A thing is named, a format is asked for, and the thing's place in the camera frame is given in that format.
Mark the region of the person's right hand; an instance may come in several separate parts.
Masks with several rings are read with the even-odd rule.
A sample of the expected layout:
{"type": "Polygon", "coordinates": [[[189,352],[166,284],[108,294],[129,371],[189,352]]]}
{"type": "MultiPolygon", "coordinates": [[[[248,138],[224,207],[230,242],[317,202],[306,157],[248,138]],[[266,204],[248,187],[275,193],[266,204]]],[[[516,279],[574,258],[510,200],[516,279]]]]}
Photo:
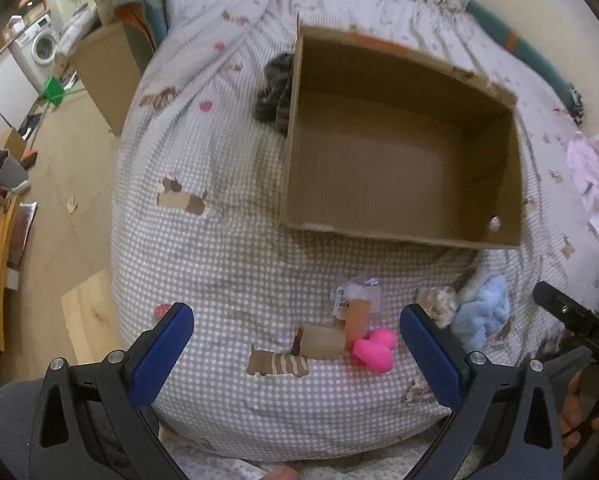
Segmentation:
{"type": "MultiPolygon", "coordinates": [[[[581,435],[576,431],[576,428],[585,421],[583,407],[579,398],[582,371],[579,370],[569,382],[567,395],[559,415],[563,456],[566,456],[577,447],[581,435]]],[[[599,432],[599,416],[590,423],[590,427],[594,432],[599,432]]]]}

